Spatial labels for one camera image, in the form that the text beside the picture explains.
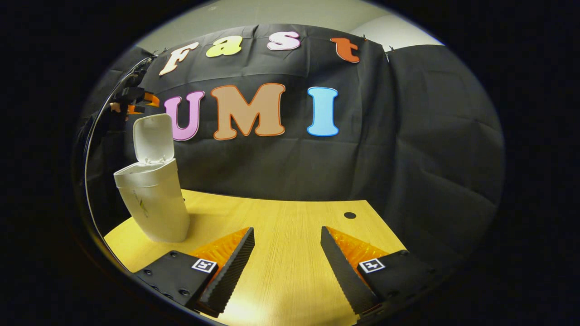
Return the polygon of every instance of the blue letter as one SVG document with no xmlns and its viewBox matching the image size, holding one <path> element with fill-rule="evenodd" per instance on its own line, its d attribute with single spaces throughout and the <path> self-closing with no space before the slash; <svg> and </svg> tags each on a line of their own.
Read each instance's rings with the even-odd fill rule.
<svg viewBox="0 0 580 326">
<path fill-rule="evenodd" d="M 338 128 L 334 125 L 334 98 L 337 97 L 336 89 L 328 87 L 308 88 L 308 95 L 314 101 L 312 125 L 308 127 L 308 133 L 313 136 L 335 136 Z"/>
</svg>

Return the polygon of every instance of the wooden table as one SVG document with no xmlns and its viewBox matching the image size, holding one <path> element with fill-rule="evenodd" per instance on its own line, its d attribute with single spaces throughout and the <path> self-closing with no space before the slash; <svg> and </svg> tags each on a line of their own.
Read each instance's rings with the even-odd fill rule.
<svg viewBox="0 0 580 326">
<path fill-rule="evenodd" d="M 256 245 L 224 313 L 228 325 L 353 325 L 357 322 L 322 247 L 322 226 L 389 253 L 405 249 L 364 200 L 301 202 L 230 197 L 182 190 L 191 226 L 180 243 L 153 242 L 133 218 L 105 236 L 117 258 L 136 272 L 170 250 L 189 253 L 253 227 Z M 356 218 L 348 219 L 345 212 Z"/>
</svg>

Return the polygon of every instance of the trash can lid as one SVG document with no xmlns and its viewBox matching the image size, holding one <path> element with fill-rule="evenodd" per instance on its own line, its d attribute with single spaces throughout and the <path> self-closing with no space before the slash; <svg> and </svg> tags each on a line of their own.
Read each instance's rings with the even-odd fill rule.
<svg viewBox="0 0 580 326">
<path fill-rule="evenodd" d="M 159 164 L 173 158 L 173 130 L 169 114 L 149 115 L 133 124 L 135 156 L 144 164 Z"/>
</svg>

